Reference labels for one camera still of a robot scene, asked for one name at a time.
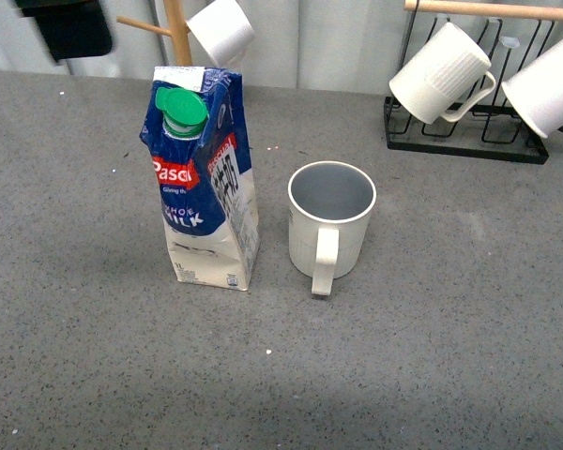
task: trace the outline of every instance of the brand logo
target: brand logo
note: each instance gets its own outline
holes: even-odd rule
[[[221,159],[221,157],[225,155],[225,153],[228,151],[235,152],[236,148],[237,148],[236,135],[234,133],[231,133],[225,138],[223,143],[219,146],[217,152],[215,152],[215,155],[213,155],[210,161],[208,161],[208,166],[207,166],[208,173],[212,175],[213,171],[215,170],[215,166],[217,165],[217,162]]]
[[[167,162],[162,157],[152,157],[152,164],[160,185],[182,186],[190,190],[200,181],[192,160],[184,165]]]

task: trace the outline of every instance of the milk carton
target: milk carton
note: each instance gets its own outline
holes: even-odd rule
[[[259,247],[241,75],[156,67],[140,139],[177,279],[246,291]]]

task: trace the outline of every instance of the ribbed white mug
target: ribbed white mug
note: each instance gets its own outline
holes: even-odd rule
[[[496,80],[488,71],[491,65],[479,45],[448,22],[390,80],[389,86],[394,97],[421,122],[431,124],[438,117],[456,122],[494,91]],[[448,112],[449,106],[484,75],[490,85],[456,112]]]
[[[334,278],[357,263],[376,191],[361,169],[318,161],[298,169],[288,183],[290,259],[312,277],[312,293],[329,295]]]

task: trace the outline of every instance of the mug rim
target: mug rim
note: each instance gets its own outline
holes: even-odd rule
[[[303,171],[309,169],[310,167],[320,166],[320,165],[343,166],[345,168],[351,169],[352,171],[355,171],[355,172],[359,173],[360,175],[362,175],[363,178],[365,178],[369,182],[370,186],[372,187],[372,200],[369,203],[369,205],[367,206],[367,208],[365,208],[362,212],[360,212],[356,216],[352,216],[352,217],[349,217],[349,218],[341,218],[341,219],[336,219],[336,220],[329,219],[329,218],[321,218],[321,217],[315,216],[315,215],[309,213],[308,211],[304,210],[297,203],[297,201],[294,198],[294,195],[292,195],[292,184],[294,182],[294,179],[297,177],[297,175],[299,175]],[[290,198],[290,202],[292,203],[292,205],[300,213],[302,213],[304,216],[306,216],[307,218],[315,220],[316,222],[319,222],[319,223],[328,223],[328,224],[340,225],[340,224],[344,224],[344,223],[354,222],[356,220],[359,220],[360,218],[367,216],[371,212],[373,206],[375,205],[375,200],[377,199],[377,189],[375,189],[375,184],[373,183],[372,178],[368,174],[366,174],[364,171],[359,169],[358,167],[355,167],[351,164],[347,164],[345,162],[340,162],[340,161],[331,161],[331,160],[315,161],[315,162],[311,162],[309,164],[306,164],[306,165],[300,167],[299,169],[297,169],[293,173],[293,175],[290,177],[290,181],[288,181],[288,197]]]

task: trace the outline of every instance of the wooden mug tree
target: wooden mug tree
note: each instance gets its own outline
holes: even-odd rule
[[[150,23],[136,21],[128,17],[116,16],[116,21],[124,25],[140,28],[145,31],[157,33],[159,35],[168,36],[173,43],[175,52],[175,61],[178,66],[192,66],[190,42],[188,41],[188,33],[190,29],[186,24],[184,10],[181,6],[181,0],[162,0],[165,5],[165,13],[167,14],[167,22],[169,29],[160,28]]]

